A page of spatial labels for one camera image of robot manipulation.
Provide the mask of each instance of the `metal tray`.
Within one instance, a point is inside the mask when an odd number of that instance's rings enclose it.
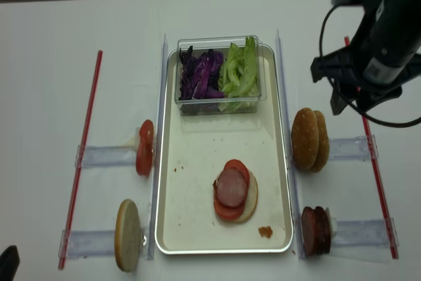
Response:
[[[256,113],[180,116],[174,101],[176,51],[168,58],[155,239],[165,254],[280,253],[293,238],[273,50],[263,45],[267,98]],[[239,159],[259,185],[255,214],[243,224],[214,213],[212,183]],[[270,239],[259,234],[270,226]]]

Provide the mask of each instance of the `red tomato slice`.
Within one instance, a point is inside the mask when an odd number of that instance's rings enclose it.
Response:
[[[136,155],[136,172],[139,175],[148,176],[152,169],[152,143],[140,139]]]
[[[247,183],[247,187],[250,184],[250,174],[249,174],[249,170],[247,169],[246,166],[244,166],[244,164],[237,160],[237,159],[231,159],[230,161],[228,161],[225,164],[224,170],[225,169],[236,169],[237,171],[240,171],[240,173],[244,176],[244,179]]]
[[[139,131],[140,140],[143,140],[147,144],[151,144],[153,142],[153,123],[151,120],[146,120]]]
[[[216,214],[224,220],[235,220],[244,212],[245,203],[236,208],[225,207],[219,202],[216,196],[213,197],[213,207]]]

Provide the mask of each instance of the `clear plastic box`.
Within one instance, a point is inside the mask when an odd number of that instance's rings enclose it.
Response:
[[[231,43],[238,47],[245,47],[247,36],[236,36],[227,38],[209,39],[182,39],[178,42],[177,52],[185,52],[193,46],[193,56],[199,57],[208,49],[213,49],[224,54],[224,59],[228,57]],[[258,93],[253,97],[225,97],[218,99],[188,99],[181,100],[181,76],[183,65],[178,54],[176,69],[176,89],[174,100],[180,110],[181,115],[211,115],[223,113],[252,113],[257,111],[259,101],[266,98],[266,88],[264,86],[264,63],[262,59],[262,43],[257,36],[252,36],[256,43],[257,56],[257,89]]]

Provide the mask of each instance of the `red stick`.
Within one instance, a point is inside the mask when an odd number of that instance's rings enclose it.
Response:
[[[83,157],[83,148],[86,146],[87,133],[89,132],[89,124],[91,123],[93,100],[95,99],[95,92],[97,91],[99,69],[101,68],[102,58],[103,58],[103,52],[98,51],[97,64],[95,66],[95,73],[93,74],[93,80],[92,80],[91,95],[89,97],[89,103],[87,104],[84,133],[82,134],[82,140],[80,142],[81,149],[82,149],[82,152],[81,152],[81,155],[80,155],[81,157]],[[68,207],[68,213],[67,213],[67,221],[66,221],[66,228],[65,228],[66,231],[67,231],[66,239],[69,238],[69,233],[70,233],[70,230],[72,229],[73,212],[74,212],[74,206],[76,204],[76,194],[78,192],[80,172],[81,172],[81,168],[76,167],[76,170],[75,170],[75,173],[74,173],[72,195],[70,196],[70,205]],[[66,252],[67,252],[67,244],[64,245],[64,252],[63,253],[66,254]],[[59,270],[64,269],[65,262],[66,262],[65,257],[60,258]]]
[[[347,36],[345,36],[345,45],[346,46],[349,45],[349,37],[347,37]],[[366,132],[366,137],[367,137],[368,140],[371,140],[372,134],[371,134],[370,124],[369,124],[369,122],[366,118],[364,118],[363,116],[361,118],[362,118],[362,123],[364,124],[364,130]],[[372,145],[371,141],[368,142],[368,146],[370,148],[371,163],[372,163],[372,166],[373,166],[374,177],[376,179],[377,191],[379,193],[379,198],[380,198],[380,205],[382,206],[383,218],[385,220],[390,220],[389,208],[387,207],[386,195],[385,195],[385,192],[384,192],[384,189],[383,189],[382,176],[380,175],[380,168],[379,168],[378,160],[377,160],[376,155],[374,154],[374,149],[373,149],[373,145]],[[387,227],[387,235],[389,237],[390,244],[391,245],[397,245],[397,241],[395,240],[395,235],[393,235],[393,232],[391,230],[391,226],[386,225],[386,227]],[[396,247],[391,246],[390,252],[392,254],[393,259],[399,258]]]

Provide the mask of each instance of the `food crumb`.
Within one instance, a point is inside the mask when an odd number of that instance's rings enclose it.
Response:
[[[270,226],[259,227],[259,234],[262,237],[266,237],[266,238],[269,239],[272,236],[273,233],[274,233],[274,231],[272,230],[272,228]]]

